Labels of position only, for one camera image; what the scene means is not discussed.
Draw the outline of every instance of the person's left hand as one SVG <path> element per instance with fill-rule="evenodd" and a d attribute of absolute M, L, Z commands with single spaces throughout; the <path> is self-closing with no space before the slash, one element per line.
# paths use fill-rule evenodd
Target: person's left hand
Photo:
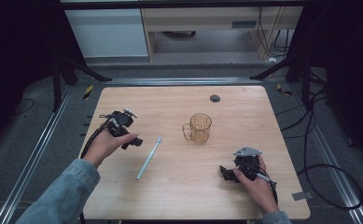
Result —
<path fill-rule="evenodd" d="M 102 164 L 103 160 L 110 156 L 118 147 L 131 142 L 137 136 L 138 133 L 128 133 L 121 137 L 114 137 L 107 128 L 104 128 L 94 138 L 83 159 L 97 168 Z"/>

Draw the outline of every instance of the measuring cup handle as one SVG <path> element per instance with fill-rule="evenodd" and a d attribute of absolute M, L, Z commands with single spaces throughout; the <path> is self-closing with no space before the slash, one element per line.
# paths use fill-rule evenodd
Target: measuring cup handle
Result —
<path fill-rule="evenodd" d="M 185 124 L 183 124 L 183 125 L 182 125 L 182 132 L 184 133 L 184 137 L 185 137 L 185 139 L 187 139 L 187 140 L 192 140 L 192 138 L 190 138 L 190 131 L 189 131 L 189 133 L 188 133 L 188 134 L 186 134 L 186 133 L 185 133 L 185 130 L 191 130 L 189 123 L 185 123 Z"/>

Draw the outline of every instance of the aluminum rail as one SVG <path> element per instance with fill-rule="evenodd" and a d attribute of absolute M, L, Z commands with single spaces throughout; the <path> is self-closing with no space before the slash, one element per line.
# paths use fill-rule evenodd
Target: aluminum rail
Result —
<path fill-rule="evenodd" d="M 195 85 L 244 85 L 260 84 L 262 80 L 251 80 L 248 77 L 164 77 L 164 78 L 113 78 L 102 82 L 103 85 L 117 86 L 195 86 Z"/>
<path fill-rule="evenodd" d="M 299 103 L 301 105 L 303 105 L 300 95 L 298 94 L 299 92 L 296 90 L 294 85 L 291 85 L 291 90 L 293 92 L 297 93 L 296 94 L 297 100 L 299 101 Z M 302 110 L 303 110 L 303 113 L 306 112 L 306 108 L 304 106 L 302 107 Z M 314 137 L 315 142 L 317 143 L 317 146 L 320 150 L 320 153 L 321 153 L 324 161 L 327 164 L 342 168 L 339 165 L 335 155 L 332 153 L 332 150 L 330 149 L 324 135 L 322 134 L 322 132 L 318 126 L 319 125 L 316 123 L 315 126 L 313 127 L 313 137 Z M 354 206 L 354 205 L 358 204 L 359 203 L 358 196 L 356 195 L 355 191 L 353 190 L 353 185 L 350 183 L 350 181 L 348 180 L 346 175 L 344 175 L 343 173 L 341 173 L 337 170 L 334 170 L 334 169 L 330 169 L 329 173 L 330 173 L 336 187 L 338 188 L 338 191 L 341 194 L 344 203 L 347 206 Z M 353 219 L 353 221 L 355 222 L 355 224 L 363 224 L 363 207 L 362 207 L 362 205 L 359 206 L 357 209 L 350 210 L 349 214 L 350 214 L 351 218 Z"/>
<path fill-rule="evenodd" d="M 35 7 L 63 10 L 132 9 L 132 8 L 187 8 L 187 7 L 306 7 L 327 3 L 329 0 L 186 0 L 186 1 L 123 1 L 41 3 Z"/>
<path fill-rule="evenodd" d="M 42 154 L 45 151 L 45 148 L 48 144 L 48 141 L 65 109 L 65 106 L 68 102 L 70 93 L 73 89 L 71 86 L 67 86 L 68 88 L 65 89 L 63 94 L 63 102 L 61 103 L 59 109 L 52 113 L 50 119 L 45 127 L 44 131 L 42 132 L 38 142 L 35 145 L 35 148 L 27 161 L 26 165 L 19 176 L 18 181 L 16 182 L 13 190 L 7 197 L 7 200 L 3 204 L 0 209 L 0 223 L 8 223 L 12 218 L 13 213 L 15 212 L 16 207 L 18 206 L 19 201 L 21 200 L 21 196 L 23 195 L 24 191 L 27 188 L 27 185 L 30 182 L 30 179 L 35 171 L 36 166 L 41 159 Z"/>

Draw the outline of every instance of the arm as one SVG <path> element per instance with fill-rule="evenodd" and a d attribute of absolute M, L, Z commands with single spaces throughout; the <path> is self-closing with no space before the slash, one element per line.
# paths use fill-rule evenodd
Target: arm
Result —
<path fill-rule="evenodd" d="M 73 223 L 100 180 L 97 167 L 121 145 L 137 137 L 114 138 L 107 129 L 93 140 L 83 160 L 74 160 L 17 223 Z"/>
<path fill-rule="evenodd" d="M 259 156 L 259 166 L 266 170 L 265 162 Z M 285 212 L 280 211 L 275 199 L 272 196 L 272 191 L 269 183 L 261 178 L 256 178 L 254 181 L 249 180 L 237 168 L 233 169 L 234 174 L 244 185 L 248 194 L 258 205 L 260 213 L 263 215 L 262 221 L 265 224 L 289 224 L 291 221 Z"/>

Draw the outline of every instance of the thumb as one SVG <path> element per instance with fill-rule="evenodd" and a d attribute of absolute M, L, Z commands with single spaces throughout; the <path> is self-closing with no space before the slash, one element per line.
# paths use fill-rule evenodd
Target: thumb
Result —
<path fill-rule="evenodd" d="M 120 145 L 123 145 L 125 143 L 129 143 L 131 142 L 134 138 L 136 138 L 138 136 L 138 133 L 127 133 L 125 135 L 122 135 L 120 137 L 117 138 L 117 142 Z"/>

